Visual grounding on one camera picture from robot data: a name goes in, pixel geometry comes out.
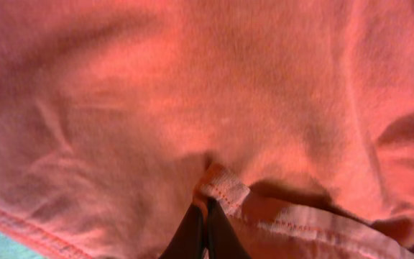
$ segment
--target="garment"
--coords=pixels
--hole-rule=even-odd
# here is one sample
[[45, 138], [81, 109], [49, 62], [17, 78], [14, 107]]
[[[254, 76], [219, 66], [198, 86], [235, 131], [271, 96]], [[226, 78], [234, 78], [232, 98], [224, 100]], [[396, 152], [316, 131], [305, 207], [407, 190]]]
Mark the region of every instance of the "garment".
[[414, 252], [414, 1], [0, 0], [0, 230], [153, 258], [212, 162]]

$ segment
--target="red fabric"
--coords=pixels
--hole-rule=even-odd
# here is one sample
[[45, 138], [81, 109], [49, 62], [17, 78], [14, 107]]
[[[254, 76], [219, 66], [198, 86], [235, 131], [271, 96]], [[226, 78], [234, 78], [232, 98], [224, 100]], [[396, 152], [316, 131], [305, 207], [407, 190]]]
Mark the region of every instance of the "red fabric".
[[414, 252], [414, 1], [0, 0], [1, 211], [151, 258], [212, 161]]

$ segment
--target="orange-red cloth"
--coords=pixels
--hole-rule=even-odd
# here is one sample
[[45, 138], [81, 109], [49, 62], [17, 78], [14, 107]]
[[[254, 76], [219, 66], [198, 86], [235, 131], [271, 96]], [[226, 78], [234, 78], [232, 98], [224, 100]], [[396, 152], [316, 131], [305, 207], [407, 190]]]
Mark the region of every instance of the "orange-red cloth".
[[0, 0], [3, 231], [154, 257], [212, 161], [414, 252], [414, 1]]

